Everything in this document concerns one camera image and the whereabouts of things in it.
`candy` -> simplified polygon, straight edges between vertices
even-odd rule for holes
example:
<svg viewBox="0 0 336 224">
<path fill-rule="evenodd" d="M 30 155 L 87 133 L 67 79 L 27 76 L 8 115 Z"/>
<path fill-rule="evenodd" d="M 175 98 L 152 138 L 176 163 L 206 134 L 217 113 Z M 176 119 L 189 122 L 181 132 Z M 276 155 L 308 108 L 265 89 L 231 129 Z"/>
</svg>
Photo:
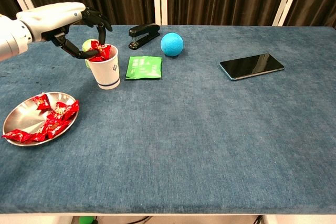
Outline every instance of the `candy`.
<svg viewBox="0 0 336 224">
<path fill-rule="evenodd" d="M 49 120 L 45 123 L 45 131 L 48 133 L 48 138 L 53 138 L 62 132 L 71 121 Z"/>
<path fill-rule="evenodd" d="M 91 41 L 91 49 L 96 49 L 99 51 L 96 56 L 91 58 L 89 61 L 105 61 L 110 59 L 110 50 L 111 50 L 111 45 L 105 44 L 101 45 L 97 40 L 92 40 Z"/>
<path fill-rule="evenodd" d="M 36 103 L 37 110 L 44 110 L 44 109 L 50 109 L 50 102 L 48 99 L 47 94 L 39 94 L 32 98 L 32 101 Z"/>
<path fill-rule="evenodd" d="M 66 105 L 62 102 L 56 103 L 56 108 L 47 115 L 50 120 L 63 120 L 67 121 L 79 110 L 79 102 L 75 101 L 72 105 Z"/>
<path fill-rule="evenodd" d="M 66 127 L 68 127 L 71 123 L 69 119 L 74 114 L 76 114 L 78 110 L 78 101 L 75 101 L 72 105 L 66 105 L 63 102 L 57 102 L 56 108 L 47 116 L 47 121 L 35 133 L 30 134 L 28 132 L 15 129 L 7 132 L 2 137 L 25 144 L 31 144 L 32 142 L 43 142 L 48 138 L 55 137 Z"/>
<path fill-rule="evenodd" d="M 35 132 L 31 135 L 30 141 L 34 142 L 43 142 L 46 139 L 47 133 L 46 132 Z"/>
<path fill-rule="evenodd" d="M 5 137 L 9 140 L 14 140 L 20 143 L 24 143 L 25 141 L 28 141 L 32 135 L 28 132 L 21 131 L 18 129 L 12 130 L 10 132 L 7 132 L 5 135 L 2 135 L 2 137 Z"/>
</svg>

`black phone screen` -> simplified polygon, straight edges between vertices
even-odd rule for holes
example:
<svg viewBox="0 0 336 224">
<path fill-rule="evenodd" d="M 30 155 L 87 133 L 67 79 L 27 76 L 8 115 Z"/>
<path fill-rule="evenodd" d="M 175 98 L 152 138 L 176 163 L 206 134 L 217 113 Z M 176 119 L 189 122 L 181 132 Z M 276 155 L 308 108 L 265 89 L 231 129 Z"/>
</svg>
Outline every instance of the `black phone screen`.
<svg viewBox="0 0 336 224">
<path fill-rule="evenodd" d="M 227 60 L 219 64 L 228 77 L 233 80 L 284 69 L 284 66 L 270 54 Z"/>
</svg>

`white paper cup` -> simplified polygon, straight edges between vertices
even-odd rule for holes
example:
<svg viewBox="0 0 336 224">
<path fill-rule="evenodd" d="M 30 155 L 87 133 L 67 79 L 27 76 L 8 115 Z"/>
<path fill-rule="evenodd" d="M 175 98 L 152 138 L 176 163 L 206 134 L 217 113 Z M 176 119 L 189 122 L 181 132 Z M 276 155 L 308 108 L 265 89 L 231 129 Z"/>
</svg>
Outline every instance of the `white paper cup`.
<svg viewBox="0 0 336 224">
<path fill-rule="evenodd" d="M 93 76 L 101 89 L 114 89 L 120 83 L 118 49 L 111 46 L 110 59 L 100 62 L 87 60 Z"/>
</svg>

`robotic hand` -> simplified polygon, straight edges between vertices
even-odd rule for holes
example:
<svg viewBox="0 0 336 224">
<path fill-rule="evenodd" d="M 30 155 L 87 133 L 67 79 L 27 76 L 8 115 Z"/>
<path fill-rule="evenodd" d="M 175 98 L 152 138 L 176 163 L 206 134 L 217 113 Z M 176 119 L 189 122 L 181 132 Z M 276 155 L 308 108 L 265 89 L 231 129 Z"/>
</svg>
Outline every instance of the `robotic hand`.
<svg viewBox="0 0 336 224">
<path fill-rule="evenodd" d="M 90 27 L 97 25 L 100 44 L 105 44 L 106 29 L 112 31 L 104 15 L 77 2 L 45 5 L 19 12 L 16 17 L 11 20 L 0 14 L 0 61 L 27 51 L 31 42 L 50 40 L 73 57 L 88 59 L 98 51 L 80 51 L 66 39 L 70 25 L 81 19 Z"/>
</svg>

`metal plate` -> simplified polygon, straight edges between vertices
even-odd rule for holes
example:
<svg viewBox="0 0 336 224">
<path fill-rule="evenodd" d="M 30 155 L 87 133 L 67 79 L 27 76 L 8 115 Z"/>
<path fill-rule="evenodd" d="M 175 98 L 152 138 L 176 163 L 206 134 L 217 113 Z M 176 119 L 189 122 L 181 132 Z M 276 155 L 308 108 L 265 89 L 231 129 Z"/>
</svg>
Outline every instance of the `metal plate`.
<svg viewBox="0 0 336 224">
<path fill-rule="evenodd" d="M 75 99 L 65 93 L 61 92 L 49 92 L 46 93 L 50 102 L 50 106 L 52 109 L 55 109 L 57 102 L 63 102 L 66 105 L 71 105 L 75 102 Z M 27 99 L 26 101 L 19 104 L 15 109 L 11 111 L 11 113 L 7 116 L 4 126 L 2 128 L 3 134 L 6 134 L 9 131 L 12 131 L 14 129 L 19 129 L 22 131 L 26 131 L 28 133 L 35 133 L 40 126 L 44 124 L 44 122 L 47 120 L 47 115 L 52 112 L 52 110 L 36 110 L 37 105 L 35 102 L 32 101 L 32 97 Z M 22 146 L 22 147 L 28 147 L 28 146 L 36 146 L 40 144 L 47 143 L 59 136 L 61 136 L 64 132 L 66 132 L 74 123 L 78 115 L 78 112 L 72 117 L 71 123 L 68 127 L 66 127 L 62 132 L 60 132 L 58 135 L 56 135 L 53 138 L 47 139 L 43 142 L 36 142 L 32 144 L 22 144 L 17 141 L 12 141 L 7 139 L 8 142 L 11 144 Z"/>
</svg>

